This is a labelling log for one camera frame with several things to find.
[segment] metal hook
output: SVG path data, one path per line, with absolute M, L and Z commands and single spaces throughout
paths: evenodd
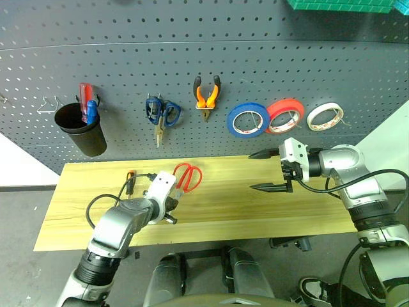
M 50 104 L 51 106 L 53 106 L 47 99 L 47 97 L 43 96 L 43 101 L 44 103 L 37 109 L 37 113 L 41 114 L 41 113 L 55 113 L 58 110 L 58 105 L 61 104 L 63 105 L 63 103 L 57 98 L 57 96 L 54 96 L 54 100 L 57 102 L 56 108 L 55 110 L 52 111 L 40 111 L 46 104 Z
M 4 97 L 2 94 L 0 94 L 0 101 L 5 104 L 8 101 L 8 99 Z
M 149 97 L 150 97 L 150 94 L 148 93 L 148 99 L 149 99 Z M 158 92 L 158 96 L 157 96 L 157 98 L 159 98 L 160 99 L 160 93 Z M 99 98 L 98 98 L 99 99 Z
M 95 96 L 96 96 L 96 99 L 97 99 L 97 103 L 96 103 L 96 106 L 97 107 L 99 107 L 100 106 L 100 102 L 101 102 L 101 98 L 98 96 L 98 94 L 95 94 Z
M 297 122 L 294 120 L 294 117 L 293 117 L 292 113 L 291 113 L 290 111 L 287 111 L 287 112 L 288 112 L 289 116 L 291 117 L 291 119 L 293 120 L 294 125 L 295 125 L 296 127 L 298 127 L 298 128 L 302 128 L 301 126 L 298 126 L 298 125 L 297 125 Z
M 253 112 L 251 112 L 251 117 L 253 117 L 253 122 L 254 122 L 255 128 L 258 128 L 257 122 L 256 122 L 256 119 L 254 118 L 254 113 Z
M 332 110 L 335 112 L 335 114 L 336 114 L 337 116 L 339 116 L 339 113 L 338 113 L 337 110 L 335 110 L 334 108 L 332 108 Z M 346 122 L 343 120 L 342 117 L 339 116 L 339 119 L 340 119 L 340 121 L 341 121 L 344 125 L 346 125 L 346 126 L 352 126 L 350 123 L 346 123 Z

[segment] black cable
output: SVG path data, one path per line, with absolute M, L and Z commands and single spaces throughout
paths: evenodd
M 152 178 L 155 179 L 156 176 L 157 176 L 156 174 L 136 174 L 136 175 L 134 175 L 132 177 L 129 177 L 127 179 L 127 181 L 125 181 L 125 183 L 123 184 L 120 192 L 118 193 L 118 198 L 121 198 L 122 192 L 125 189 L 125 187 L 127 186 L 127 183 L 129 181 L 131 181 L 132 179 L 134 179 L 136 177 L 148 177 L 150 180 L 152 180 Z M 119 200 L 115 201 L 114 207 L 116 207 L 118 205 L 118 202 L 119 202 Z
M 368 293 L 369 297 L 379 306 L 379 307 L 384 307 L 385 304 L 381 303 L 379 300 L 376 299 L 375 295 L 372 294 L 372 292 L 369 289 L 368 284 L 366 283 L 364 273 L 362 272 L 362 262 L 359 262 L 359 277 L 360 281 L 364 285 L 364 288 L 366 290 L 366 293 Z
M 88 224 L 90 225 L 90 227 L 92 227 L 92 229 L 95 228 L 95 224 L 92 223 L 92 220 L 91 220 L 91 218 L 90 218 L 90 216 L 89 216 L 89 210 L 91 209 L 91 207 L 92 207 L 92 205 L 94 204 L 94 202 L 96 202 L 97 200 L 99 200 L 100 198 L 103 198 L 103 197 L 110 197 L 110 198 L 115 199 L 116 201 L 120 201 L 120 199 L 119 199 L 118 197 L 116 197 L 115 195 L 112 195 L 112 194 L 101 194 L 101 195 L 98 195 L 98 196 L 97 196 L 96 198 L 94 198 L 93 200 L 91 200 L 91 201 L 89 202 L 88 206 L 87 206 L 87 209 L 85 210 L 85 218 L 87 219 L 87 222 L 88 222 Z
M 118 194 L 118 196 L 112 195 L 112 194 L 101 194 L 98 195 L 96 198 L 94 198 L 93 200 L 90 201 L 90 203 L 88 204 L 86 210 L 85 210 L 85 218 L 87 219 L 88 224 L 92 227 L 92 229 L 95 228 L 95 224 L 92 222 L 90 216 L 89 216 L 89 211 L 91 210 L 92 205 L 94 204 L 94 202 L 96 202 L 97 200 L 99 200 L 100 198 L 103 197 L 110 197 L 115 199 L 115 204 L 113 207 L 116 207 L 118 205 L 118 202 L 121 201 L 121 194 L 124 190 L 124 188 L 127 186 L 128 181 L 132 180 L 133 178 L 136 177 L 148 177 L 151 181 L 155 179 L 155 177 L 157 176 L 157 174 L 136 174 L 130 178 L 127 179 L 127 181 L 125 181 L 125 183 L 123 184 L 120 193 Z
M 346 257 L 343 269 L 341 270 L 341 273 L 339 275 L 339 281 L 338 281 L 338 299 L 339 299 L 339 307 L 344 307 L 343 305 L 343 282 L 344 282 L 344 276 L 346 272 L 346 268 L 348 267 L 348 264 L 350 264 L 350 261 L 352 259 L 352 256 L 357 252 L 357 250 L 360 248 L 360 243 L 358 243 L 349 253 L 349 255 Z
M 329 183 L 330 183 L 330 177 L 328 177 L 327 178 L 327 180 L 325 181 L 325 189 L 326 190 L 328 190 L 328 185 L 329 185 Z M 337 194 L 334 194 L 334 193 L 328 193 L 329 195 L 331 195 L 331 196 L 333 196 L 333 197 L 335 197 L 335 198 L 338 198 L 339 200 L 341 199 L 341 197 L 339 197 L 339 195 L 337 195 Z
M 314 192 L 314 193 L 331 193 L 331 192 L 339 191 L 341 189 L 345 189 L 346 187 L 349 187 L 350 185 L 356 184 L 356 183 L 358 183 L 360 181 L 371 178 L 373 176 L 380 175 L 380 174 L 385 174 L 385 173 L 396 173 L 396 174 L 401 175 L 403 178 L 405 178 L 405 182 L 406 182 L 405 193 L 403 194 L 402 200 L 398 203 L 398 205 L 394 209 L 394 213 L 396 213 L 406 203 L 406 201 L 408 200 L 408 197 L 409 197 L 409 176 L 406 173 L 404 173 L 403 171 L 400 171 L 398 169 L 387 168 L 387 169 L 381 169 L 379 171 L 373 171 L 372 173 L 368 173 L 368 174 L 366 174 L 364 176 L 358 177 L 357 179 L 349 181 L 346 184 L 341 184 L 341 185 L 339 185 L 337 187 L 333 187 L 331 189 L 325 189 L 325 190 L 319 190 L 319 189 L 315 189 L 313 187 L 309 187 L 308 185 L 303 183 L 303 181 L 301 181 L 301 180 L 297 180 L 297 181 L 302 187 L 304 187 L 308 191 L 311 191 L 311 192 Z

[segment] screwdriver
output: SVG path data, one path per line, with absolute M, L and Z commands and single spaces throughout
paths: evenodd
M 134 186 L 135 186 L 135 180 L 136 177 L 133 179 L 129 180 L 132 176 L 135 176 L 136 171 L 132 170 L 127 173 L 127 191 L 125 192 L 126 195 L 128 195 L 128 199 L 130 200 L 130 196 L 134 193 Z

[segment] blue scissors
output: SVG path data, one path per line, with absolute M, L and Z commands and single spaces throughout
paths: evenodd
M 175 125 L 180 117 L 181 107 L 168 100 L 158 97 L 150 97 L 145 101 L 146 116 L 155 125 L 155 138 L 157 148 L 164 137 L 164 127 L 169 128 Z

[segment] tape roll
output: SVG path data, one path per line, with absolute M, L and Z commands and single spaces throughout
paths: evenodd
M 255 123 L 255 127 L 251 130 L 241 130 L 235 125 L 237 118 L 245 113 L 251 113 L 254 120 L 256 119 L 256 116 L 260 120 L 259 123 Z M 270 117 L 264 106 L 254 102 L 247 102 L 245 104 L 239 104 L 228 114 L 228 129 L 232 135 L 239 138 L 253 138 L 264 132 L 268 126 L 269 120 Z
M 334 118 L 331 119 L 329 122 L 327 123 L 322 123 L 321 125 L 314 125 L 313 124 L 313 120 L 317 117 L 317 115 L 319 115 L 320 113 L 324 112 L 324 111 L 330 111 L 330 110 L 334 110 Z M 307 117 L 307 124 L 308 127 L 312 130 L 312 131 L 323 131 L 323 130 L 327 130 L 333 126 L 335 126 L 337 123 L 339 123 L 342 118 L 344 117 L 344 110 L 342 110 L 342 108 L 336 104 L 335 102 L 329 102 L 328 104 L 323 104 L 319 107 L 316 107 L 315 109 L 313 109 Z
M 268 122 L 268 127 L 266 132 L 272 134 L 281 134 L 287 131 L 290 131 L 294 128 L 301 119 L 304 117 L 304 106 L 300 101 L 293 98 L 282 99 L 267 108 L 267 112 L 269 114 L 270 120 Z M 280 126 L 272 126 L 272 122 L 281 114 L 293 112 L 294 114 L 291 115 L 289 121 Z

